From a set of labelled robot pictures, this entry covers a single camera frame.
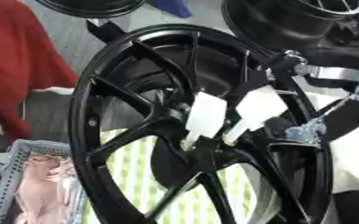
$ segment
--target pink cloth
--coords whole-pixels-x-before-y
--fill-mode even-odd
[[[25,162],[16,196],[22,213],[17,224],[66,224],[77,183],[70,159],[32,155]]]

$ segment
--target white fabric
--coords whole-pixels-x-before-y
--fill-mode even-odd
[[[323,94],[309,94],[309,98],[317,109],[338,99]],[[359,128],[334,140],[331,149],[334,158],[334,193],[359,190]]]

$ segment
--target metal bolt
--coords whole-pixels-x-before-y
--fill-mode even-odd
[[[88,120],[88,125],[91,127],[96,127],[96,125],[98,125],[98,121],[96,120],[96,118],[91,118]]]

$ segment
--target white plastic cap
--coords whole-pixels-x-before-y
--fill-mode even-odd
[[[185,140],[186,148],[199,136],[213,138],[224,124],[227,102],[211,94],[199,92],[187,119],[189,134]]]
[[[271,86],[265,86],[249,92],[236,107],[242,117],[234,128],[229,131],[225,140],[234,143],[246,130],[257,130],[264,122],[274,116],[280,116],[287,106]]]

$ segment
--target wheel fixture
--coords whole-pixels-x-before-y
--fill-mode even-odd
[[[317,46],[335,21],[359,13],[359,0],[225,0],[222,10],[240,39],[300,50]]]
[[[228,123],[238,120],[232,109],[236,102],[247,91],[266,84],[292,93],[281,95],[289,111],[279,119],[286,117],[292,125],[300,125],[316,115],[290,76],[276,75],[276,79],[268,80],[264,72],[258,71],[265,58],[251,50],[219,31],[165,24],[127,33],[95,56],[75,90],[69,131],[76,171],[102,223],[155,223],[173,200],[194,187],[194,181],[204,186],[221,222],[236,223],[216,172],[237,163],[254,166],[282,199],[280,212],[270,223],[321,223],[332,180],[331,155],[326,145],[315,149],[277,140],[268,134],[278,134],[277,131],[265,128],[228,146],[222,140],[222,133],[230,128],[227,124],[216,138],[202,138],[191,151],[181,149],[181,140],[187,134],[187,112],[200,91],[228,101]],[[151,91],[155,97],[142,94]],[[140,122],[134,123],[136,117],[127,119],[132,124],[122,126],[126,128],[122,134],[101,144],[100,131],[105,124],[102,115],[108,108],[106,101],[113,97],[135,109]],[[109,116],[119,119],[114,114]],[[106,160],[119,148],[147,136],[158,138],[152,156],[165,154],[166,160],[175,165],[154,164],[154,158],[151,160],[153,174],[167,192],[144,214],[121,192]],[[298,169],[304,175],[299,193],[294,194],[294,183],[298,182],[294,173]],[[170,171],[164,174],[156,170]]]

